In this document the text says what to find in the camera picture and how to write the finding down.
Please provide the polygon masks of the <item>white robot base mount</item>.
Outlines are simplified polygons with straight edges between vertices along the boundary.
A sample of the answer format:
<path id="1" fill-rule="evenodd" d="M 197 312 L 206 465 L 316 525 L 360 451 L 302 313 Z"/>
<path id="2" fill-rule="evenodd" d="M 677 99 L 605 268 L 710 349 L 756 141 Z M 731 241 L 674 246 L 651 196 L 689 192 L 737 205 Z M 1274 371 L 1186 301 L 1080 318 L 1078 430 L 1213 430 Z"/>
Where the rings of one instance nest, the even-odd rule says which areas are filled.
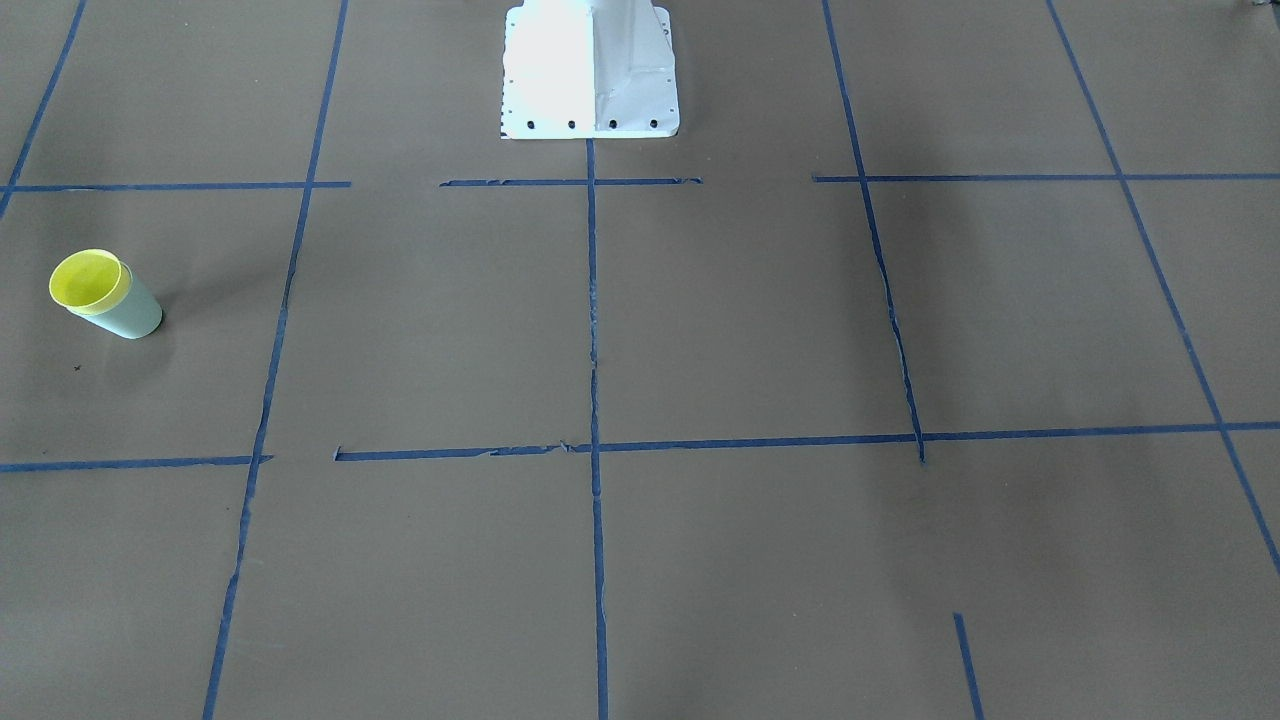
<path id="1" fill-rule="evenodd" d="M 504 17 L 500 137 L 668 138 L 681 124 L 669 12 L 524 1 Z"/>

